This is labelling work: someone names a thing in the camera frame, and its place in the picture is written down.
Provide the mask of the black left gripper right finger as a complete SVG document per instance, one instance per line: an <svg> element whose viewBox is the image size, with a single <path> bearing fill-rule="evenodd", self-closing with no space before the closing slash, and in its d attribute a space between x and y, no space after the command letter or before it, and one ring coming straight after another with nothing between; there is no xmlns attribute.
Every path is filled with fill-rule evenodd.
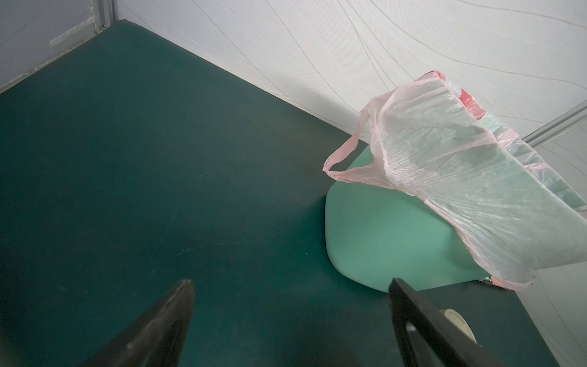
<svg viewBox="0 0 587 367"><path fill-rule="evenodd" d="M405 366L500 366L408 283L388 289L397 345Z"/></svg>

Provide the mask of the beige jar lid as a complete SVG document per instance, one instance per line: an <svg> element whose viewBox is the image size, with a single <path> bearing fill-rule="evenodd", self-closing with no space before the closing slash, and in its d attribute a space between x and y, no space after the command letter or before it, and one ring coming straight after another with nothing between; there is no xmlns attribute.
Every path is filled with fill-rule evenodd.
<svg viewBox="0 0 587 367"><path fill-rule="evenodd" d="M460 330L463 334L465 334L472 342L477 344L477 339L475 338L472 329L470 328L469 324L463 318L463 316L453 309L443 309L440 310L440 313L453 324L458 330Z"/></svg>

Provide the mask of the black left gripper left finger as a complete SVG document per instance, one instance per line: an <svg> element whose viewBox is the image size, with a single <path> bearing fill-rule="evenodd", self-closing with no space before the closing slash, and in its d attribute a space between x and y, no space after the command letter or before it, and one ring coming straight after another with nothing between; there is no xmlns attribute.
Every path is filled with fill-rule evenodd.
<svg viewBox="0 0 587 367"><path fill-rule="evenodd" d="M194 308L194 285L179 281L83 366L177 366Z"/></svg>

